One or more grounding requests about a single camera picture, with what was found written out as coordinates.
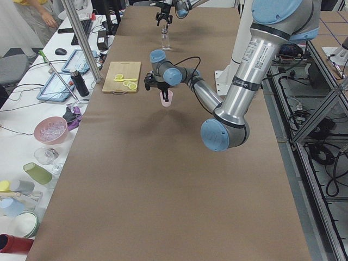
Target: computer mouse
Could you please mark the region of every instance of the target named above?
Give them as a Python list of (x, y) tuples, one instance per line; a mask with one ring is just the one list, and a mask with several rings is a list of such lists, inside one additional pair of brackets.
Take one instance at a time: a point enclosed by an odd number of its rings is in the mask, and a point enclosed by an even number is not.
[(56, 55), (66, 55), (67, 51), (63, 48), (57, 48), (54, 52)]

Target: black bottle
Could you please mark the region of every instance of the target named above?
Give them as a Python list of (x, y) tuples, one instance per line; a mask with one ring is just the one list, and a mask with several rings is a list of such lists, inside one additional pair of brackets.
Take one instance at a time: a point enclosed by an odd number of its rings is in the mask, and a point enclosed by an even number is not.
[(74, 85), (75, 85), (78, 93), (81, 95), (81, 97), (87, 96), (89, 94), (89, 91), (87, 89), (85, 81), (82, 78), (81, 73), (75, 69), (71, 69), (70, 75), (71, 75), (71, 79), (74, 82)]

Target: red mug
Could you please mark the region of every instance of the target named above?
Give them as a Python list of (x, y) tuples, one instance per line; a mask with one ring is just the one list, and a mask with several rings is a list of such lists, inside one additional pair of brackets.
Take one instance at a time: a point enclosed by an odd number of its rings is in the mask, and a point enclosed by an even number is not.
[(0, 235), (0, 253), (28, 254), (34, 240), (13, 235)]

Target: black phone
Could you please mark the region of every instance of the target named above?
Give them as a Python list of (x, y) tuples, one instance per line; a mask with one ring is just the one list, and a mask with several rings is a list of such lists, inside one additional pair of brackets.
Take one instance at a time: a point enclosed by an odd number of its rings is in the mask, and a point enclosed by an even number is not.
[(72, 28), (62, 28), (58, 29), (58, 34), (66, 34), (66, 33), (73, 33), (74, 30)]

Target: khaki pants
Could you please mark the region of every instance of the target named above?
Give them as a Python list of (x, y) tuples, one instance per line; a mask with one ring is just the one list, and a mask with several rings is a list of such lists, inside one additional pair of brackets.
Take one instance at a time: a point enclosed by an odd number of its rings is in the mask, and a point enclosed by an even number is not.
[[(59, 25), (60, 21), (53, 11), (51, 1), (48, 0), (47, 3), (43, 4), (42, 6), (53, 16)], [(57, 29), (49, 27), (41, 18), (40, 13), (34, 7), (16, 3), (15, 7), (31, 29), (37, 34), (41, 43), (45, 46)]]

